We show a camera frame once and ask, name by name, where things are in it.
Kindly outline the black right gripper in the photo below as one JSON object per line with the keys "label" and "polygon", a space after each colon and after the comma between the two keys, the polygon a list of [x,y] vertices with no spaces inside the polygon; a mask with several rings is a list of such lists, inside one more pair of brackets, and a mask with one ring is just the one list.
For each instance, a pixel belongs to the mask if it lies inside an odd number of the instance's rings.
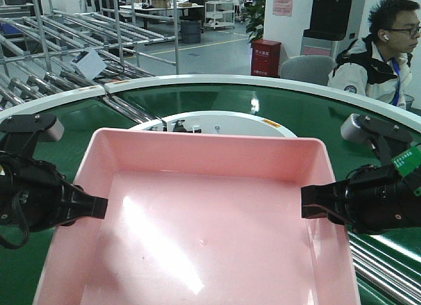
{"label": "black right gripper", "polygon": [[420,227],[420,196],[402,181],[394,165],[361,166],[342,182],[301,188],[301,217],[327,218],[339,225],[350,223],[356,232],[379,234],[392,229]]}

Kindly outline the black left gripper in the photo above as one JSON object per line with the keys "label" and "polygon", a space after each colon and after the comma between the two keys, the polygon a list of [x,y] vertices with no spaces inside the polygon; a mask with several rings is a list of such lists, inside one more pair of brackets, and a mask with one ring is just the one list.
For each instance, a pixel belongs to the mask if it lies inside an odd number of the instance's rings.
{"label": "black left gripper", "polygon": [[1,225],[26,222],[30,231],[72,225],[81,218],[103,220],[108,199],[85,193],[77,185],[65,185],[57,167],[44,160],[1,153]]}

